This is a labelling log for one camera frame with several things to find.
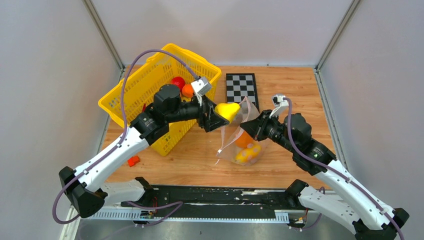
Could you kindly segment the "orange tangerine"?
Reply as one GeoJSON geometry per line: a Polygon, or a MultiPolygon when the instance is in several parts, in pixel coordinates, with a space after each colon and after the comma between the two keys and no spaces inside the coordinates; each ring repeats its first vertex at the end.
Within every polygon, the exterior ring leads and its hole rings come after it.
{"type": "Polygon", "coordinates": [[[190,83],[185,84],[181,90],[181,94],[184,97],[191,99],[195,95],[192,85],[190,83]]]}
{"type": "Polygon", "coordinates": [[[255,141],[245,131],[235,140],[235,145],[241,149],[252,148],[255,141]]]}

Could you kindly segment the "yellow lemon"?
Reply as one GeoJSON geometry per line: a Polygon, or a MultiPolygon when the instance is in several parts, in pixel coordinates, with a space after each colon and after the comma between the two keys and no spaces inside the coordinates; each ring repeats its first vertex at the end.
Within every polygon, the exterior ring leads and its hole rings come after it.
{"type": "Polygon", "coordinates": [[[228,120],[229,123],[232,123],[240,109],[241,106],[238,103],[219,103],[215,106],[214,111],[228,120]]]}

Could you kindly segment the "clear zip top bag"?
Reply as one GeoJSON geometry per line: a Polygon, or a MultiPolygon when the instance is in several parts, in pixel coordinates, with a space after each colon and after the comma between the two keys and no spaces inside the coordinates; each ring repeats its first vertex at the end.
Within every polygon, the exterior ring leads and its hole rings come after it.
{"type": "Polygon", "coordinates": [[[241,166],[250,166],[256,163],[265,152],[268,145],[266,140],[256,141],[241,128],[241,124],[259,116],[259,111],[248,97],[240,103],[219,103],[215,112],[229,124],[220,128],[221,147],[217,150],[218,160],[230,161],[241,166]]]}

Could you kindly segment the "yellow orange mango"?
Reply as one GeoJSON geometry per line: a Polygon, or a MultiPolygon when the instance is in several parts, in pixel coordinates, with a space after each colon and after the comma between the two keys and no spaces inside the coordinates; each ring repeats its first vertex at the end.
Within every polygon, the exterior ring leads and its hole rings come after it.
{"type": "Polygon", "coordinates": [[[253,164],[257,160],[257,158],[260,156],[261,152],[262,152],[261,145],[252,143],[252,144],[249,144],[247,148],[244,148],[241,151],[239,151],[236,154],[234,161],[240,165],[253,164]]]}

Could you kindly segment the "yellow plastic basket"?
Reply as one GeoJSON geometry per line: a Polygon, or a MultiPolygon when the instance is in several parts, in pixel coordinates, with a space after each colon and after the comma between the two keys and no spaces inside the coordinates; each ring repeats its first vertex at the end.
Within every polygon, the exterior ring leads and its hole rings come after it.
{"type": "MultiPolygon", "coordinates": [[[[155,93],[162,86],[172,85],[172,78],[182,77],[185,84],[191,84],[201,77],[206,77],[212,88],[205,96],[213,101],[217,80],[221,74],[218,67],[200,55],[169,43],[162,49],[153,50],[152,56],[144,65],[135,72],[129,72],[117,86],[99,100],[98,104],[114,122],[127,128],[131,121],[142,113],[143,105],[146,104],[147,107],[153,102],[155,93]]],[[[182,101],[189,102],[195,97],[194,95],[192,98],[187,98],[181,91],[179,92],[182,101]]],[[[195,124],[198,124],[196,120],[170,123],[169,132],[149,148],[162,156],[167,155],[195,124]]]]}

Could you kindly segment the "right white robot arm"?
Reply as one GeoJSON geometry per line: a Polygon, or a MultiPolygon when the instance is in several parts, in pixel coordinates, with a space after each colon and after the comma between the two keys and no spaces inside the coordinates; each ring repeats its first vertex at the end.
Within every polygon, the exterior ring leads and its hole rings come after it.
{"type": "Polygon", "coordinates": [[[296,179],[287,189],[286,204],[292,209],[313,209],[341,224],[357,240],[404,239],[401,228],[410,215],[374,196],[343,166],[324,144],[312,138],[312,127],[300,113],[283,122],[264,110],[257,118],[240,124],[254,140],[271,140],[292,153],[296,165],[328,185],[342,199],[315,190],[296,179]]]}

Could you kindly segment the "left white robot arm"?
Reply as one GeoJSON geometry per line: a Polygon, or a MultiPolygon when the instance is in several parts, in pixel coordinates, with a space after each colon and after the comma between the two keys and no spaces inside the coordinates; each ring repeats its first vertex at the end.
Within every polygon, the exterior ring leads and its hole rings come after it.
{"type": "Polygon", "coordinates": [[[230,123],[230,118],[218,111],[218,105],[207,96],[194,96],[183,101],[179,88],[163,85],[153,96],[153,102],[131,121],[130,126],[102,152],[76,169],[62,168],[58,175],[63,194],[77,210],[88,218],[106,204],[135,201],[149,206],[153,193],[145,188],[141,178],[118,185],[118,191],[104,186],[105,180],[126,160],[148,148],[170,130],[170,124],[196,120],[205,132],[212,132],[230,123]]]}

